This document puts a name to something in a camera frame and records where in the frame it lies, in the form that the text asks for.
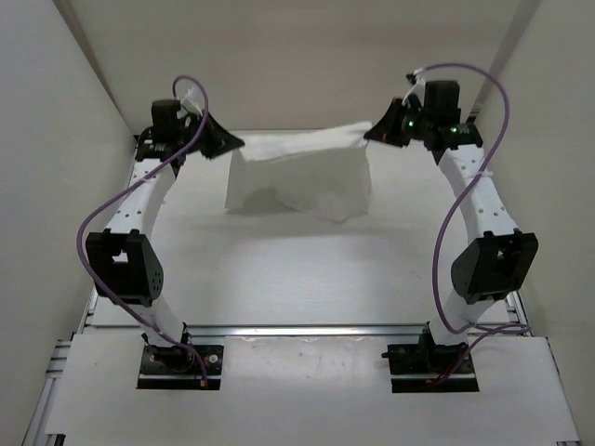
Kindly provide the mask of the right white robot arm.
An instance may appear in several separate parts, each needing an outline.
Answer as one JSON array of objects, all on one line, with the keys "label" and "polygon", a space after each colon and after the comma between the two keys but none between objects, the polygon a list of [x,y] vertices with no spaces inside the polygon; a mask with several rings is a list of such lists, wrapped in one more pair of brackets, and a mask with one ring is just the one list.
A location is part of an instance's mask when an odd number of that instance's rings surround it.
[{"label": "right white robot arm", "polygon": [[[509,216],[485,166],[483,140],[473,124],[459,123],[457,109],[432,115],[417,96],[394,98],[365,139],[402,148],[421,142],[448,180],[456,200],[439,229],[432,254],[431,286],[436,317],[421,332],[417,359],[437,372],[452,357],[451,349],[466,342],[469,332],[481,335],[523,335],[527,325],[482,326],[480,317],[509,294],[518,291],[538,249],[533,232],[523,232]],[[465,249],[450,268],[452,288],[439,291],[439,260],[452,217],[463,217],[468,237]]]}]

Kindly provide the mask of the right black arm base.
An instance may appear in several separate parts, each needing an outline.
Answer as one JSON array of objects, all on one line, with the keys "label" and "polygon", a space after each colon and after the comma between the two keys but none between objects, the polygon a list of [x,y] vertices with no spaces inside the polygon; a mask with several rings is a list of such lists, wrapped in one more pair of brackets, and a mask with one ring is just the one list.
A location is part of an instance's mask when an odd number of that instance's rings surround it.
[{"label": "right black arm base", "polygon": [[387,345],[381,358],[388,362],[393,394],[480,391],[469,344],[436,344],[429,328],[414,344]]}]

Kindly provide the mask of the white fabric skirt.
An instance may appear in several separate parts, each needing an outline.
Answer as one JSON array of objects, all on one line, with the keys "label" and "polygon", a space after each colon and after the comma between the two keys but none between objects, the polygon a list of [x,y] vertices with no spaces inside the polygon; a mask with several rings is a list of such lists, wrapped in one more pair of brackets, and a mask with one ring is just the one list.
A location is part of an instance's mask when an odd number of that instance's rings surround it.
[{"label": "white fabric skirt", "polygon": [[231,155],[225,208],[245,212],[258,196],[320,219],[368,213],[372,178],[369,121],[288,134],[252,134]]}]

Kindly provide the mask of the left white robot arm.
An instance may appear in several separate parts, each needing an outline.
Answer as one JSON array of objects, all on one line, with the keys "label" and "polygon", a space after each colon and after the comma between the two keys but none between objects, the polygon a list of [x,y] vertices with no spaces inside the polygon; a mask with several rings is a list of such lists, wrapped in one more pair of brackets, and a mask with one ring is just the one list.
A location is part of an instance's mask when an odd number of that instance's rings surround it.
[{"label": "left white robot arm", "polygon": [[104,230],[91,231],[84,253],[98,295],[123,308],[142,326],[145,341],[164,348],[163,361],[175,372],[192,367],[195,350],[186,326],[163,294],[165,273],[152,244],[152,230],[168,191],[178,179],[188,153],[206,159],[242,148],[245,142],[213,117],[204,125],[189,112],[174,124],[154,121],[137,138],[129,186]]}]

